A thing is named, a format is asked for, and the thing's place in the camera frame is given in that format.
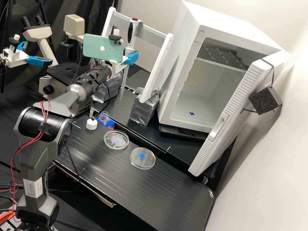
white wall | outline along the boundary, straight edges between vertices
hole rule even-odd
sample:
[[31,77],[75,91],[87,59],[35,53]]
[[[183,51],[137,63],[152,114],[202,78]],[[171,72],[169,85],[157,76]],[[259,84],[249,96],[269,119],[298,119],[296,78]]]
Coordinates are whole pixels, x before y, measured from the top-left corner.
[[238,135],[206,231],[308,227],[308,27],[274,88],[281,111],[251,115]]
[[[201,6],[249,21],[268,34],[274,41],[292,52],[301,37],[308,12],[307,0],[188,0]],[[163,33],[171,32],[181,0],[121,0],[119,12],[138,17]],[[121,31],[127,39],[127,32]],[[159,49],[142,40],[137,65],[151,71]]]

orange part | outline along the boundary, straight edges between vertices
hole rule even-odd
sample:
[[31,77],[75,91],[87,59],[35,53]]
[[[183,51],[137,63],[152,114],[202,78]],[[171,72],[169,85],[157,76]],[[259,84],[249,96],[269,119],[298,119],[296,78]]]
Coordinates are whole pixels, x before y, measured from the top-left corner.
[[5,214],[0,215],[0,225],[6,222],[7,220],[11,219],[13,216],[15,216],[15,212],[13,211],[8,211]]

small white cap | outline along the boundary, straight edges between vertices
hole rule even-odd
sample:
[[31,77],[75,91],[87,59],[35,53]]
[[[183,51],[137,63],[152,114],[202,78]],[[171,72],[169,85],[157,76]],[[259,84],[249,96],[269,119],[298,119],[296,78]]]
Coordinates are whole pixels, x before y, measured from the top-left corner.
[[97,120],[88,119],[86,128],[89,130],[95,130],[97,128]]
[[18,34],[15,34],[15,35],[14,35],[14,39],[15,39],[16,41],[19,41],[20,36],[19,36]]
[[120,30],[119,29],[114,29],[113,30],[113,35],[119,36],[120,35]]

black platform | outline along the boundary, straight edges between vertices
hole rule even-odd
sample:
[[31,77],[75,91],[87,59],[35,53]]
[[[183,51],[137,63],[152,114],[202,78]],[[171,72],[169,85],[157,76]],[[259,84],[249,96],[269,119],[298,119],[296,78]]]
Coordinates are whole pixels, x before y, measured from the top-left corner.
[[145,87],[149,76],[149,72],[139,70],[126,80],[126,85],[134,89],[136,89],[137,87]]
[[[135,94],[125,89],[121,101],[120,95],[112,98],[108,107],[105,109],[108,111],[109,117],[121,125],[126,132],[133,133],[143,138],[159,149],[161,151],[159,153],[160,159],[193,177],[193,175],[188,172],[188,169],[204,141],[161,134],[159,132],[157,113],[153,115],[147,126],[130,120],[130,111],[135,97]],[[100,111],[105,104],[106,103],[95,103],[92,107],[94,110]],[[198,177],[199,181],[203,181],[204,177],[206,177],[208,179],[207,186],[214,191],[216,190],[219,179],[230,156],[232,146],[233,144],[230,145],[218,161],[213,163]]]
[[[212,191],[160,158],[149,170],[133,166],[130,141],[122,151],[109,149],[103,141],[108,131],[102,125],[85,128],[88,117],[74,123],[69,149],[85,183],[104,193],[159,231],[202,231],[212,203]],[[75,175],[68,155],[61,168]]]

black foam block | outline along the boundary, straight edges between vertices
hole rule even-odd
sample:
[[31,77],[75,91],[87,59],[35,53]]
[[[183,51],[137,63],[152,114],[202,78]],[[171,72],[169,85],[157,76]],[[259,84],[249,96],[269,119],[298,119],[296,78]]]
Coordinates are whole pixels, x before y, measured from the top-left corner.
[[251,95],[249,100],[259,115],[282,105],[280,97],[272,87],[264,88],[263,90]]

